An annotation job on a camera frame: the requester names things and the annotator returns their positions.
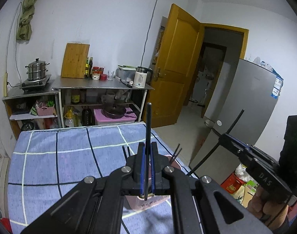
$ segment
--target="metal screw head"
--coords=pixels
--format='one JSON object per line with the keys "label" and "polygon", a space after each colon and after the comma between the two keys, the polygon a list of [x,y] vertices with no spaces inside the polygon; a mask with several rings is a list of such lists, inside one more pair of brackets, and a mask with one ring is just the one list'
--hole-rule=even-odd
{"label": "metal screw head", "polygon": [[209,176],[202,176],[201,181],[204,182],[204,183],[206,183],[206,184],[209,184],[211,182],[211,177],[209,177]]}
{"label": "metal screw head", "polygon": [[131,168],[130,168],[129,166],[123,166],[123,167],[121,168],[121,171],[122,171],[123,173],[129,173],[129,172],[131,171]]}
{"label": "metal screw head", "polygon": [[94,181],[94,177],[92,177],[92,176],[87,176],[87,177],[84,178],[83,181],[84,181],[85,183],[87,183],[87,184],[91,184],[91,183],[93,183],[93,181]]}
{"label": "metal screw head", "polygon": [[166,166],[165,167],[165,172],[166,173],[172,173],[172,172],[174,172],[174,167],[172,167],[172,166]]}

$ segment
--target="electric cable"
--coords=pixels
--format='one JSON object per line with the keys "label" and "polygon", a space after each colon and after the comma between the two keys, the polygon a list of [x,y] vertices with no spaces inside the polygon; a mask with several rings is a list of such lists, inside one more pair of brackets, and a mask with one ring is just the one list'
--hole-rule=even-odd
{"label": "electric cable", "polygon": [[16,59],[16,53],[17,53],[17,41],[16,41],[16,35],[17,35],[17,29],[18,29],[18,18],[19,17],[17,17],[17,22],[16,22],[16,31],[15,31],[15,35],[14,35],[14,42],[15,42],[15,66],[16,66],[16,70],[17,70],[17,72],[18,72],[18,75],[19,75],[19,77],[20,77],[20,72],[18,71],[18,67],[17,67],[17,59]]}
{"label": "electric cable", "polygon": [[151,21],[150,21],[150,23],[149,23],[149,27],[148,27],[148,31],[147,31],[147,35],[146,35],[146,40],[145,40],[145,44],[144,44],[144,50],[143,50],[143,55],[142,55],[141,65],[140,65],[140,66],[142,66],[143,57],[144,57],[145,48],[146,48],[146,43],[147,43],[147,40],[148,40],[148,34],[149,34],[149,30],[150,30],[151,25],[152,25],[152,21],[153,21],[153,17],[154,17],[154,12],[155,12],[155,8],[156,8],[157,1],[158,1],[158,0],[156,0],[156,2],[155,2],[154,9],[153,9],[153,13],[152,13],[152,17],[151,17]]}
{"label": "electric cable", "polygon": [[13,16],[13,20],[12,20],[12,23],[11,23],[11,27],[10,27],[10,31],[9,31],[9,35],[8,35],[8,41],[6,43],[6,53],[5,53],[5,72],[7,72],[7,67],[8,67],[8,52],[9,52],[9,42],[10,42],[10,35],[11,35],[11,31],[12,31],[12,27],[13,27],[13,23],[14,23],[14,20],[15,20],[15,16],[17,14],[17,11],[18,11],[18,7],[22,4],[22,2],[20,2],[16,8],[16,11],[15,11],[15,14]]}
{"label": "electric cable", "polygon": [[285,205],[282,207],[282,209],[276,214],[276,216],[267,224],[267,227],[271,225],[272,222],[284,211],[286,206],[288,205],[289,201],[291,200],[292,195],[289,197],[288,201],[285,203]]}
{"label": "electric cable", "polygon": [[17,85],[17,86],[12,86],[11,84],[10,84],[10,82],[7,82],[12,88],[14,88],[14,87],[19,87],[19,85]]}

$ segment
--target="black stick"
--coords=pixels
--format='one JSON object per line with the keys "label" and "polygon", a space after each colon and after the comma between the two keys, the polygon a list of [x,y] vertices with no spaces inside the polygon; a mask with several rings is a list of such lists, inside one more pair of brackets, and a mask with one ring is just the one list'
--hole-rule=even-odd
{"label": "black stick", "polygon": [[244,109],[242,109],[239,113],[239,115],[237,116],[237,118],[235,119],[235,121],[232,123],[232,125],[229,127],[229,129],[225,132],[226,134],[229,134],[231,132],[231,130],[233,129],[233,127],[236,125],[236,123],[238,122],[239,118],[243,115],[244,113]]}
{"label": "black stick", "polygon": [[128,156],[131,156],[131,153],[130,153],[130,148],[129,148],[129,146],[127,146],[127,149],[128,149]]}
{"label": "black stick", "polygon": [[170,162],[170,164],[172,164],[174,162],[174,160],[178,157],[178,155],[180,154],[182,148],[179,150],[179,152],[175,155],[175,157],[172,159],[172,161]]}
{"label": "black stick", "polygon": [[176,152],[178,151],[179,147],[180,147],[180,144],[178,144],[178,146],[176,147],[176,150],[174,151],[173,155],[171,156],[171,158],[169,160],[170,163],[172,163],[171,161],[174,158],[174,156],[175,156]]}
{"label": "black stick", "polygon": [[[231,132],[231,130],[233,129],[233,127],[235,126],[235,124],[238,122],[239,118],[243,115],[244,109],[242,109],[239,113],[239,115],[237,116],[237,118],[235,119],[235,121],[232,123],[232,125],[229,127],[229,129],[226,131],[226,134],[229,134]],[[207,155],[205,155],[205,157],[193,168],[191,169],[191,171],[189,173],[187,173],[187,176],[190,176],[192,173],[194,173],[194,171],[196,171],[211,155],[212,153],[214,153],[214,151],[219,147],[219,143],[217,143],[211,151],[208,152]]]}
{"label": "black stick", "polygon": [[123,150],[123,154],[125,155],[126,162],[127,162],[127,153],[126,153],[125,146],[122,146],[122,150]]}
{"label": "black stick", "polygon": [[152,121],[152,104],[146,105],[146,140],[145,140],[145,179],[144,179],[144,201],[148,197],[148,170],[149,159],[151,154],[151,123]]}

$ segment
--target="wooden cutting board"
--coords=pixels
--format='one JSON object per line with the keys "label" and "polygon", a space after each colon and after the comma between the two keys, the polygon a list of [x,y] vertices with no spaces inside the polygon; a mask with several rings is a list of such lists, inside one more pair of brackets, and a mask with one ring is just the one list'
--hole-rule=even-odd
{"label": "wooden cutting board", "polygon": [[90,45],[67,43],[61,77],[84,78],[84,71]]}

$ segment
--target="blue checkered bedsheet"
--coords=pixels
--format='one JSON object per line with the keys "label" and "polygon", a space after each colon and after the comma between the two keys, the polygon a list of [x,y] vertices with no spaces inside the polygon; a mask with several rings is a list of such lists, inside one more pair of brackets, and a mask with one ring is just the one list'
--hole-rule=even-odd
{"label": "blue checkered bedsheet", "polygon": [[[86,176],[108,176],[124,166],[122,145],[137,152],[145,123],[22,132],[11,159],[8,209],[13,234],[20,233]],[[152,130],[160,154],[173,154]],[[189,168],[177,159],[182,171]],[[125,200],[120,233],[173,233],[170,200],[142,212]]]}

